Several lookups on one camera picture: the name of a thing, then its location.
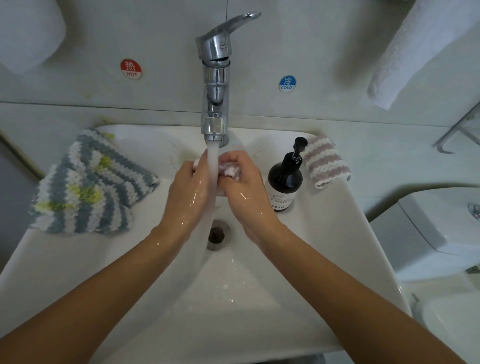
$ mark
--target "faucet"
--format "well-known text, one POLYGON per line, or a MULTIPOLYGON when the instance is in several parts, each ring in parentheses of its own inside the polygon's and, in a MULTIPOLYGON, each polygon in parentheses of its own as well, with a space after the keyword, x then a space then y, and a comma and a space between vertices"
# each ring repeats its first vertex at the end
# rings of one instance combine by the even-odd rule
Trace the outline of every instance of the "faucet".
POLYGON ((228 143, 230 34, 261 14, 248 12, 238 15, 195 38, 204 76, 201 132, 205 140, 220 141, 220 147, 228 143))

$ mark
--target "white sink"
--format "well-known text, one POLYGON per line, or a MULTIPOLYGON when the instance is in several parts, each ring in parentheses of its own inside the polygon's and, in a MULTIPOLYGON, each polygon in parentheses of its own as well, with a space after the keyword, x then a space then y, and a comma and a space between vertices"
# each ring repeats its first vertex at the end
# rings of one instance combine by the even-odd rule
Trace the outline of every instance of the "white sink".
MULTIPOLYGON (((135 226, 118 236, 48 235, 28 230, 0 275, 0 336, 60 298, 143 239, 160 221, 179 165, 205 149, 199 127, 110 125, 100 128, 161 184, 133 208, 135 226)), ((310 134, 235 129, 222 150, 244 148, 264 177, 310 134)), ((393 270, 347 183, 314 188, 308 173, 280 219, 320 253, 410 314, 393 270)), ((114 328, 92 362, 253 363, 340 350, 335 335, 243 233, 218 197, 214 218, 232 229, 219 251, 192 268, 187 242, 175 261, 114 328)))

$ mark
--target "dark brown bottle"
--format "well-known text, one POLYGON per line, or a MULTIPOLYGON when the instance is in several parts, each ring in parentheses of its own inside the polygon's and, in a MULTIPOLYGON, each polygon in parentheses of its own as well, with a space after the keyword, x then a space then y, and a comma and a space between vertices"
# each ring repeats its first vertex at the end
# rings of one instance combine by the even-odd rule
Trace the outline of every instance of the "dark brown bottle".
POLYGON ((305 138, 296 138, 293 145, 294 151, 285 154, 283 161, 275 164, 268 173, 265 188, 273 210, 276 212, 284 211, 291 204, 303 182, 299 171, 302 163, 300 152, 305 150, 307 143, 305 138))

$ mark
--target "wet hand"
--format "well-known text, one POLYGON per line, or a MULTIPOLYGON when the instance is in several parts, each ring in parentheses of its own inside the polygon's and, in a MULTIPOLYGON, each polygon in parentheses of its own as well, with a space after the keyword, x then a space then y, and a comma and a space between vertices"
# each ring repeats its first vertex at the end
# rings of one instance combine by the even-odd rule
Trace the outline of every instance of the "wet hand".
POLYGON ((195 174, 193 162, 186 161, 175 175, 159 227, 176 239, 187 241, 205 211, 207 200, 208 163, 205 150, 195 174))
POLYGON ((241 167, 241 180, 219 176, 218 185, 225 191, 228 204, 247 236, 256 244, 269 231, 281 224, 272 209, 260 170, 243 150, 226 152, 220 163, 237 162, 241 167))

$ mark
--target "towel rack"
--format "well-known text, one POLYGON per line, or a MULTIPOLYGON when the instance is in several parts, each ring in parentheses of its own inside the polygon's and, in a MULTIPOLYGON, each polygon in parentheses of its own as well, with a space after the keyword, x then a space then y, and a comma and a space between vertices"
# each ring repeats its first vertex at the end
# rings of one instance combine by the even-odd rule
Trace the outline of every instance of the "towel rack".
POLYGON ((475 117, 480 117, 480 102, 468 112, 463 118, 460 119, 458 123, 456 123, 444 136, 442 136, 433 146, 437 147, 437 150, 440 153, 444 154, 454 154, 454 152, 449 152, 444 149, 444 145, 448 142, 452 136, 456 132, 461 132, 465 135, 468 139, 472 142, 480 146, 480 139, 465 129, 468 125, 470 125, 474 120, 475 117))

